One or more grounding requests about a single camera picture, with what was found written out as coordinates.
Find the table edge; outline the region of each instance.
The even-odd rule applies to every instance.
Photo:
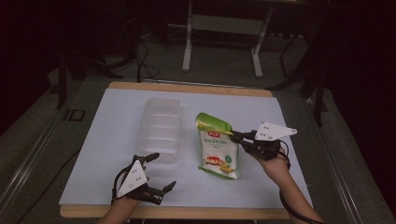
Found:
[[[134,83],[134,82],[115,81],[115,82],[111,82],[108,87],[110,89],[121,89],[121,90],[175,91],[175,92],[188,92],[188,93],[273,97],[273,94],[267,90],[234,88],[234,87],[185,85],[185,84],[156,84],[156,83]]]
[[[61,205],[62,217],[102,217],[110,205]],[[131,218],[150,219],[289,219],[283,208],[211,208],[140,205]]]

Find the black cable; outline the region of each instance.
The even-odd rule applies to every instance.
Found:
[[[127,28],[127,25],[128,25],[128,22],[125,22],[125,23],[122,25],[121,29],[120,29],[120,37],[119,37],[119,42],[117,42],[116,54],[119,53],[120,42],[121,42],[121,40],[122,40],[123,33],[125,32],[125,28]]]
[[[49,190],[49,188],[51,187],[51,185],[53,184],[53,182],[55,181],[55,179],[58,177],[58,175],[61,173],[61,171],[64,169],[64,167],[75,157],[77,156],[77,154],[81,151],[81,148],[79,150],[77,150],[69,159],[67,159],[67,161],[64,163],[64,165],[62,165],[61,169],[58,171],[58,173],[56,173],[56,175],[51,179],[51,181],[49,182],[49,184],[47,185],[47,187],[43,190],[43,192],[41,192],[41,194],[38,196],[38,198],[35,200],[35,202],[30,205],[29,209],[21,216],[21,218],[17,221],[17,223],[21,223],[26,217],[27,215],[29,215],[29,213],[35,208],[35,206],[38,204],[38,202],[43,198],[43,196],[47,193],[47,191]]]
[[[74,53],[75,56],[79,57],[79,59],[82,60],[84,63],[86,63],[88,66],[90,66],[90,67],[96,69],[97,71],[103,73],[107,77],[122,78],[121,76],[110,72],[107,68],[105,68],[104,66],[102,66],[101,64],[96,62],[95,60],[85,56],[84,54],[82,54],[78,50],[74,49],[74,50],[72,50],[72,53]]]
[[[137,61],[137,83],[141,83],[142,82],[142,80],[141,80],[141,70],[142,70],[142,66],[143,66],[143,64],[144,64],[144,62],[145,62],[145,60],[147,59],[147,57],[148,57],[148,54],[149,54],[149,48],[148,48],[148,46],[146,45],[146,44],[144,44],[143,42],[141,42],[140,40],[139,41],[137,41],[139,44],[141,44],[141,45],[143,45],[143,47],[145,47],[145,49],[146,49],[146,53],[145,53],[145,56],[143,57],[143,59],[140,61],[140,58],[136,55],[136,61]]]
[[[278,151],[278,154],[283,156],[286,159],[286,163],[288,165],[288,168],[290,169],[290,160],[289,160],[289,146],[288,144],[286,144],[284,141],[279,140],[281,143],[283,143],[286,146],[286,153],[283,153],[281,151]],[[297,217],[298,219],[309,223],[309,224],[325,224],[324,222],[319,222],[319,221],[315,221],[309,217],[304,217],[300,214],[298,214],[297,212],[295,212],[285,201],[285,199],[283,198],[282,192],[279,191],[279,198],[280,201],[282,202],[282,205],[285,207],[286,211],[288,211],[288,213],[290,213],[292,216]]]
[[[160,70],[158,70],[158,69],[155,68],[155,67],[148,66],[148,65],[146,65],[146,64],[143,64],[143,67],[145,68],[145,70],[146,70],[146,72],[148,73],[148,75],[149,75],[152,79],[154,79],[155,82],[157,82],[157,84],[160,84],[160,82],[157,80],[157,78],[155,78],[156,76],[158,76],[158,75],[160,74]],[[148,70],[148,68],[155,69],[155,70],[157,71],[157,74],[152,75],[152,74],[150,73],[150,71]]]
[[[119,178],[121,175],[124,175],[125,173],[127,173],[128,171],[131,170],[133,164],[123,168],[116,176],[116,178],[114,179],[114,184],[113,184],[113,189],[111,190],[111,204],[113,204],[114,200],[118,200],[122,197],[117,197],[117,184],[119,183]]]
[[[297,212],[295,212],[285,201],[285,199],[283,198],[282,192],[279,192],[279,197],[280,197],[280,201],[282,202],[283,206],[285,207],[286,211],[288,211],[288,213],[290,213],[292,216],[297,217],[298,219],[300,219],[301,221],[304,221],[306,223],[309,224],[325,224],[324,222],[320,222],[320,221],[316,221],[314,219],[311,219],[309,217],[303,217],[302,215],[298,214]]]
[[[134,59],[134,55],[132,55],[131,53],[127,53],[121,61],[116,63],[103,64],[103,67],[107,69],[119,68],[121,66],[126,65],[127,63],[130,63],[133,59]]]
[[[127,69],[127,68],[130,67],[132,64],[134,64],[134,62],[129,62],[129,63],[125,64],[124,67],[120,68],[119,70],[114,71],[114,73],[117,74],[118,72]]]

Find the red logo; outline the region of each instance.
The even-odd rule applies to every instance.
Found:
[[[220,133],[208,132],[207,134],[209,134],[211,137],[220,137]]]

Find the clear plastic container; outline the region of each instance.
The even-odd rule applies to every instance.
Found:
[[[183,139],[183,110],[174,99],[148,99],[137,134],[136,149],[142,156],[158,152],[155,161],[174,162]]]

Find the snack bag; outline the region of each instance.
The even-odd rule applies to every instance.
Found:
[[[201,170],[231,179],[237,179],[238,144],[231,141],[228,133],[231,125],[206,113],[200,113],[196,125],[201,142]]]

